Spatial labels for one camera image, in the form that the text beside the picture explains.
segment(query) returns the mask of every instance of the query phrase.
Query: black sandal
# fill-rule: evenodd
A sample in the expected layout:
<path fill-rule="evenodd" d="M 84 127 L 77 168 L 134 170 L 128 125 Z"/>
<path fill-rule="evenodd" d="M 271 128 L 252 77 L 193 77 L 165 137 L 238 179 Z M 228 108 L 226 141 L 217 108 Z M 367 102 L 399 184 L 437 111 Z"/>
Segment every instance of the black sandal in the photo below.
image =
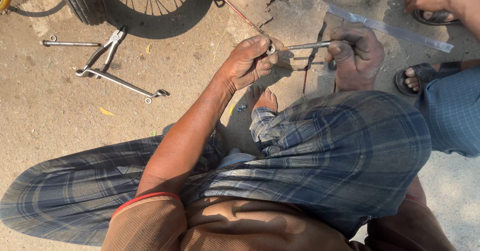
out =
<path fill-rule="evenodd" d="M 405 71 L 408 68 L 397 71 L 393 78 L 396 87 L 401 93 L 405 95 L 416 96 L 418 92 L 422 92 L 425 89 L 430 81 L 461 72 L 461 66 L 461 61 L 454 61 L 442 63 L 440 65 L 440 70 L 438 71 L 435 71 L 435 69 L 428 63 L 422 63 L 408 67 L 413 69 L 418 78 L 418 91 L 413 91 L 413 88 L 409 88 L 405 83 L 405 79 L 410 78 L 405 74 Z"/>
<path fill-rule="evenodd" d="M 445 26 L 451 24 L 462 24 L 462 21 L 459 19 L 445 22 L 445 19 L 450 15 L 450 12 L 446 10 L 440 10 L 433 12 L 433 15 L 427 20 L 423 17 L 424 11 L 421 9 L 416 9 L 412 15 L 415 20 L 422 24 L 430 25 L 430 26 Z"/>

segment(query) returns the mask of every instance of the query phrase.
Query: leg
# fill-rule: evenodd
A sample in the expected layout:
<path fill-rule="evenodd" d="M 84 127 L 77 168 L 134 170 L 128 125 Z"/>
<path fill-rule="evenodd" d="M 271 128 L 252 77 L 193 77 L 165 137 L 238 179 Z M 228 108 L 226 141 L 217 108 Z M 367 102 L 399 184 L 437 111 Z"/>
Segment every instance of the leg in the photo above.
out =
<path fill-rule="evenodd" d="M 262 109 L 270 114 L 256 119 Z M 352 237 L 369 216 L 396 213 L 430 156 L 425 119 L 390 94 L 341 92 L 276 116 L 268 109 L 252 114 L 267 157 L 189 178 L 185 205 L 221 195 L 290 202 Z"/>
<path fill-rule="evenodd" d="M 135 197 L 145 165 L 162 139 L 143 138 L 35 165 L 5 192 L 0 219 L 30 236 L 101 246 L 113 212 Z M 216 168 L 222 152 L 214 132 L 192 174 Z"/>
<path fill-rule="evenodd" d="M 480 66 L 427 84 L 416 107 L 427 120 L 433 150 L 480 155 Z"/>

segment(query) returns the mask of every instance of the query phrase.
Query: dirt ground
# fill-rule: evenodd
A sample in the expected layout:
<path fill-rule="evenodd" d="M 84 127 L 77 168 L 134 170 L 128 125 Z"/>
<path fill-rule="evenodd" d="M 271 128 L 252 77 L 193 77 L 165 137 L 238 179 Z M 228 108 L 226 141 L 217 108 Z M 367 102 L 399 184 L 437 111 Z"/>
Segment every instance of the dirt ground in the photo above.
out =
<path fill-rule="evenodd" d="M 39 162 L 162 134 L 201 94 L 234 45 L 256 34 L 219 0 L 153 1 L 160 5 L 152 0 L 105 1 L 110 18 L 99 26 L 83 25 L 62 0 L 14 0 L 18 9 L 0 14 L 0 170 L 4 172 L 0 196 L 21 172 Z M 386 53 L 377 90 L 398 94 L 393 74 L 413 64 L 480 57 L 479 43 L 464 27 L 418 24 L 404 13 L 403 0 L 323 1 L 454 45 L 447 54 L 375 32 Z M 303 3 L 309 8 L 309 0 Z M 341 21 L 332 15 L 325 20 L 330 26 Z M 144 96 L 106 79 L 76 77 L 75 70 L 85 65 L 95 48 L 39 45 L 51 34 L 59 41 L 104 43 L 121 25 L 127 25 L 129 35 L 118 47 L 109 72 L 150 92 L 165 89 L 170 96 L 146 104 Z M 332 92 L 332 78 L 317 75 L 321 63 L 317 57 L 308 73 L 307 98 Z M 302 71 L 274 68 L 256 84 L 270 87 L 282 110 L 303 99 L 303 78 Z M 222 116 L 223 131 L 228 146 L 257 155 L 250 117 L 235 111 L 246 103 L 244 93 L 233 97 Z M 114 115 L 103 114 L 100 107 Z M 419 174 L 429 207 L 458 250 L 480 249 L 479 161 L 433 152 Z M 363 241 L 365 235 L 363 227 L 355 239 Z M 22 235 L 3 224 L 0 242 L 3 250 L 12 251 L 99 250 Z"/>

